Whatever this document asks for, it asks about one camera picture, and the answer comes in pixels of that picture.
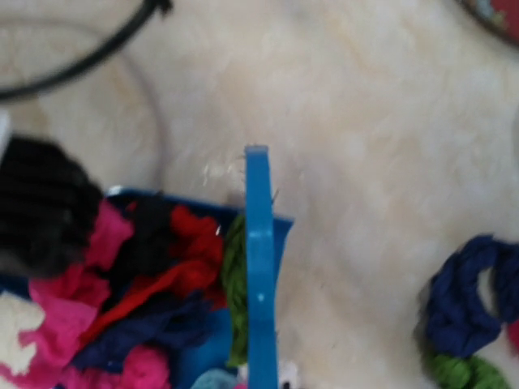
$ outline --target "blue yarn loop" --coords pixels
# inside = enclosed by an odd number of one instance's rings
[[[478,276],[493,267],[499,317],[478,294]],[[502,322],[519,319],[519,245],[481,235],[452,254],[431,280],[426,336],[436,352],[467,358],[493,342]]]

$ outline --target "navy blue fabric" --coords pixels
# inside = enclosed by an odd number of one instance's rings
[[[487,313],[478,295],[479,273],[495,267],[500,318]],[[478,236],[451,255],[431,281],[427,338],[436,352],[466,358],[494,341],[501,320],[519,318],[519,246]]]
[[[184,301],[161,294],[141,306],[81,350],[72,365],[97,367],[109,372],[121,369],[128,353],[140,344],[155,344],[176,355],[179,349],[198,346],[210,335],[204,325],[211,303],[195,293]]]
[[[9,292],[25,300],[30,300],[29,282],[27,278],[18,276],[4,276],[0,274],[0,294]]]

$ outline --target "green fabric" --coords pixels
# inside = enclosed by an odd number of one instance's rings
[[[233,322],[233,345],[228,367],[247,363],[249,314],[247,311],[247,252],[245,216],[237,216],[225,236],[221,283]]]
[[[427,364],[443,389],[510,389],[504,376],[480,357],[464,360],[436,354],[427,358]]]

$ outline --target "cable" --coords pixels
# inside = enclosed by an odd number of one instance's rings
[[[98,49],[68,66],[36,77],[27,84],[1,87],[0,103],[33,98],[38,93],[48,92],[91,71],[119,51],[151,19],[156,10],[166,14],[172,9],[173,3],[170,0],[143,0],[140,8],[126,24]]]

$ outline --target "fabric scrap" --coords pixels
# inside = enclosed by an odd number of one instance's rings
[[[26,277],[0,274],[0,294],[3,292],[14,294],[24,300],[31,300],[28,279]]]
[[[169,246],[174,234],[169,226],[173,205],[164,197],[138,199],[126,209],[135,233],[122,245],[110,280],[127,284],[138,275],[158,276],[171,266]]]
[[[201,324],[209,309],[201,293],[193,293],[183,301],[170,294],[155,296],[87,345],[72,364],[80,370],[106,369],[125,361],[130,351],[141,344],[160,345],[167,353],[199,346],[209,336],[209,330]]]
[[[127,355],[122,374],[71,366],[60,383],[65,389],[170,389],[168,363],[162,351],[137,346]]]
[[[508,339],[512,343],[516,352],[519,352],[519,321],[507,326]]]
[[[2,273],[50,278],[82,259],[103,195],[55,142],[14,135],[0,192]]]
[[[238,379],[224,370],[213,369],[202,374],[191,389],[234,389]]]
[[[186,207],[177,206],[171,213],[171,228],[178,241],[170,248],[170,254],[179,259],[178,264],[158,277],[138,277],[122,301],[98,317],[80,337],[81,347],[92,343],[107,327],[160,292],[186,298],[202,290],[214,309],[225,306],[219,282],[223,240],[217,236],[216,221],[210,217],[198,218]]]

